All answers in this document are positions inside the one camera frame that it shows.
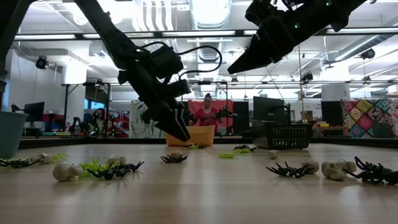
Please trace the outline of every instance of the black plastic basket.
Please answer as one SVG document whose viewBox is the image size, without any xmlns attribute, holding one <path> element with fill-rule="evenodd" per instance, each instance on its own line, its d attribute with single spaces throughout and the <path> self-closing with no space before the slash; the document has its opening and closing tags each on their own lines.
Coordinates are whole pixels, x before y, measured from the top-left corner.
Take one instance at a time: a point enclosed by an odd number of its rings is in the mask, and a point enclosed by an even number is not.
<svg viewBox="0 0 398 224">
<path fill-rule="evenodd" d="M 305 149 L 312 124 L 262 124 L 252 127 L 253 143 L 267 149 Z"/>
</svg>

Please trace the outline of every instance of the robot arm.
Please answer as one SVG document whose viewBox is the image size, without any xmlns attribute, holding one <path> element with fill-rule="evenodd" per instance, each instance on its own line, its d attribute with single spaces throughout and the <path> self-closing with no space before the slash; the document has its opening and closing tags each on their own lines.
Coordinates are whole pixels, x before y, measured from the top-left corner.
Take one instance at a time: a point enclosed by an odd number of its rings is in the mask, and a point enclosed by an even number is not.
<svg viewBox="0 0 398 224">
<path fill-rule="evenodd" d="M 230 74 L 277 63 L 293 48 L 331 25 L 335 32 L 348 24 L 352 11 L 366 0 L 306 0 L 296 10 L 281 11 L 271 0 L 253 0 L 246 19 L 258 26 L 245 53 L 229 68 Z"/>
<path fill-rule="evenodd" d="M 34 1 L 1 1 L 0 63 L 5 61 L 29 5 Z M 119 83 L 129 82 L 139 100 L 147 105 L 143 117 L 156 121 L 157 128 L 177 139 L 187 141 L 190 136 L 182 119 L 183 105 L 175 98 L 190 93 L 188 82 L 179 80 L 168 85 L 159 81 L 161 78 L 170 80 L 183 69 L 180 57 L 167 45 L 152 53 L 136 46 L 114 26 L 110 14 L 102 10 L 97 0 L 74 1 L 101 36 L 109 56 L 120 69 Z M 0 64 L 0 72 L 3 71 L 4 65 Z"/>
</svg>

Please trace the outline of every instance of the table surface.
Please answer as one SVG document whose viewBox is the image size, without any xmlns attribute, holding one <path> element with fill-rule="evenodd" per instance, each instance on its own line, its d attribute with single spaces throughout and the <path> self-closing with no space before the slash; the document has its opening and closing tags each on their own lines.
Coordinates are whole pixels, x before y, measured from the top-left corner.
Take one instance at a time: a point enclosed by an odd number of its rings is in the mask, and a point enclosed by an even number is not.
<svg viewBox="0 0 398 224">
<path fill-rule="evenodd" d="M 302 179 L 278 177 L 267 150 L 219 159 L 232 145 L 203 150 L 164 145 L 77 145 L 20 150 L 17 157 L 64 152 L 78 164 L 93 157 L 124 155 L 145 161 L 138 173 L 110 181 L 87 178 L 57 182 L 54 165 L 0 169 L 0 223 L 396 223 L 398 185 L 370 185 L 348 178 L 335 182 L 319 171 Z M 164 164 L 173 151 L 189 155 Z M 293 167 L 311 157 L 320 162 L 380 162 L 398 170 L 397 151 L 371 147 L 311 144 L 302 151 L 280 151 L 276 162 Z"/>
</svg>

